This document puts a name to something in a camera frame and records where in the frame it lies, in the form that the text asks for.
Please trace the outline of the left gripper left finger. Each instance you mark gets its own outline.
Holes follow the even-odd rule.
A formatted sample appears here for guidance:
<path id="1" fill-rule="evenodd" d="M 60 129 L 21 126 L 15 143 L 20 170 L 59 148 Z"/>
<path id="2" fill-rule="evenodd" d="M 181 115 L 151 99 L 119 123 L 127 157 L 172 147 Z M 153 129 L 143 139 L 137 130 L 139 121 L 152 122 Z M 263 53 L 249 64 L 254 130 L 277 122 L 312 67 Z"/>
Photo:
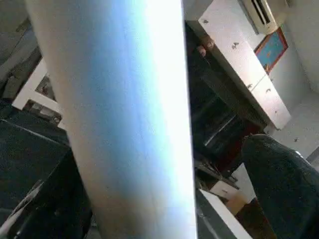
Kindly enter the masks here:
<path id="1" fill-rule="evenodd" d="M 72 152 L 37 181 L 0 227 L 2 239 L 83 239 L 92 219 L 90 201 Z"/>

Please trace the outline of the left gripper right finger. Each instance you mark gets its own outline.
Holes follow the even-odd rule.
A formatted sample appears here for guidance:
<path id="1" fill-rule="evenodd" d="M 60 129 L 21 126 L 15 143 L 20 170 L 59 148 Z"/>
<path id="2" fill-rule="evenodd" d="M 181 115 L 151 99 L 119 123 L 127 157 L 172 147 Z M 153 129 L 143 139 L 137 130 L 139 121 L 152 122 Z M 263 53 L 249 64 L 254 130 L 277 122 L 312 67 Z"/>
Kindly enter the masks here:
<path id="1" fill-rule="evenodd" d="M 265 134 L 245 139 L 243 161 L 277 238 L 317 239 L 319 173 L 295 150 Z"/>

